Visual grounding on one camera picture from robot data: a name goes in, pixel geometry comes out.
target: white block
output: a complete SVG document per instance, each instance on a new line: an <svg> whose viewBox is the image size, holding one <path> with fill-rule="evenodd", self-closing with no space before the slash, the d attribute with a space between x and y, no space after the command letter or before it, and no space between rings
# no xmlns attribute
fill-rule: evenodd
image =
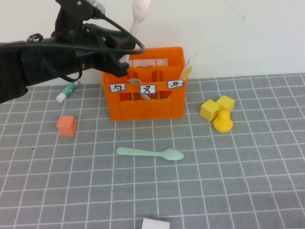
<svg viewBox="0 0 305 229"><path fill-rule="evenodd" d="M142 229L170 229L170 224L169 222L154 219L144 219Z"/></svg>

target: orange cube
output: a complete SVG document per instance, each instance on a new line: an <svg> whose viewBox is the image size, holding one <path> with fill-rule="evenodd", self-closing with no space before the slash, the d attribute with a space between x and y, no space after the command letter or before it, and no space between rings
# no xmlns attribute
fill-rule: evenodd
<svg viewBox="0 0 305 229"><path fill-rule="evenodd" d="M60 136L75 136L77 123L74 116L61 116L57 123Z"/></svg>

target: orange crate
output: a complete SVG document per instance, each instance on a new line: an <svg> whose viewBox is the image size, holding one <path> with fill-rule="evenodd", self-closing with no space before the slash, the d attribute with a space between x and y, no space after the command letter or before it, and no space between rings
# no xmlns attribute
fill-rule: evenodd
<svg viewBox="0 0 305 229"><path fill-rule="evenodd" d="M134 66L135 62L151 59L154 60L155 66ZM167 66L158 65L160 59L167 59ZM143 54L132 55L131 61L128 75L125 77L117 78L112 74L103 74L102 85L110 119L126 121L183 118L187 84L187 80L179 81L185 66L183 48L147 49ZM127 80L131 78L139 79L142 83L128 83ZM142 92L152 93L148 95L151 100L142 99L141 89Z"/></svg>

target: rubber duck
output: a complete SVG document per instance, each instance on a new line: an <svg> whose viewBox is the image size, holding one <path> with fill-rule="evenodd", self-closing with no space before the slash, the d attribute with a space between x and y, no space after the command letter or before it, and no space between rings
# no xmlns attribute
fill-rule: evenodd
<svg viewBox="0 0 305 229"><path fill-rule="evenodd" d="M226 110L220 111L213 122L215 129L222 133L229 132L233 128L233 122L230 117L230 112Z"/></svg>

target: white glue stick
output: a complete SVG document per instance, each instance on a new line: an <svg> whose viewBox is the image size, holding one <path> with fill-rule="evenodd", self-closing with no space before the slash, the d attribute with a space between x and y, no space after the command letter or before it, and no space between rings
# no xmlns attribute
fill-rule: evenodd
<svg viewBox="0 0 305 229"><path fill-rule="evenodd" d="M69 97L69 95L77 88L79 85L78 81L75 81L74 83L71 83L68 87L65 88L57 97L56 101L59 103L62 103L66 100L66 98Z"/></svg>

